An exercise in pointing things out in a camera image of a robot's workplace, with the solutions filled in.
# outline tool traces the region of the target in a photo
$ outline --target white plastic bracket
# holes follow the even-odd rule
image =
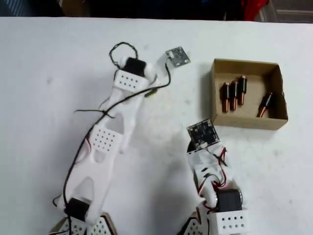
[[[71,224],[73,232],[72,234],[74,235],[116,235],[115,227],[112,224],[112,221],[108,215],[99,217],[95,225],[93,226],[88,225],[87,223],[73,217],[71,217]],[[62,232],[67,230],[68,220],[64,219],[64,222],[56,232]]]
[[[228,211],[209,214],[210,234],[229,235],[249,232],[248,212]]]
[[[106,108],[131,94],[146,89],[148,86],[149,81],[146,78],[118,70]],[[122,123],[118,118],[112,119],[105,116],[93,127],[89,139],[81,148],[68,179],[67,201],[69,202],[72,197],[77,197],[91,202],[85,216],[85,221],[90,225],[93,225],[101,214],[102,205],[111,182],[114,159],[118,153],[125,153],[128,147],[136,125],[136,115],[143,98],[144,93],[116,105],[109,111],[111,117],[121,115],[123,117]],[[78,187],[84,187],[86,180],[92,181],[91,191],[90,188],[86,187],[77,192]],[[63,196],[58,200],[57,206],[64,210]]]

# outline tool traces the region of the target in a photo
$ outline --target cardboard box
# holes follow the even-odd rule
[[[222,112],[220,89],[241,75],[247,77],[245,103],[235,111]],[[215,59],[211,69],[211,120],[214,125],[278,130],[288,122],[283,78],[278,64]],[[263,117],[256,117],[263,96],[273,92],[272,106]]]

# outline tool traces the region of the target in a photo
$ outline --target white tabletop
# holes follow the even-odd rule
[[[279,63],[289,122],[276,132],[216,129],[247,192],[251,234],[312,233],[313,25],[1,18],[0,34],[1,233],[42,235],[62,218],[51,199],[99,115],[73,111],[97,108],[110,94],[108,53],[121,41],[152,63],[182,46],[191,63],[144,100],[130,152],[116,158],[104,208],[118,233],[176,234],[200,201],[185,128],[208,118],[214,58]]]

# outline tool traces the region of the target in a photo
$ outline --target circuit board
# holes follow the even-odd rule
[[[175,68],[190,63],[190,60],[182,47],[167,50],[166,55],[170,58]]]
[[[191,141],[196,147],[196,150],[200,150],[220,142],[220,139],[210,119],[189,126],[187,127],[187,130]]]

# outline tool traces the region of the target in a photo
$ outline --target copper magnet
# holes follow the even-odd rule
[[[240,94],[238,100],[239,105],[243,105],[245,103],[246,82],[247,82],[246,76],[243,75],[239,78],[239,94]]]
[[[263,99],[262,99],[262,102],[261,102],[261,105],[259,107],[259,112],[258,112],[258,115],[257,117],[261,118],[263,117],[265,111],[268,109],[268,107],[271,105],[271,101],[272,101],[272,98],[273,98],[273,93],[270,92],[270,93],[267,93]]]
[[[222,86],[222,111],[223,113],[228,113],[229,99],[230,99],[230,85],[229,83],[224,83]]]

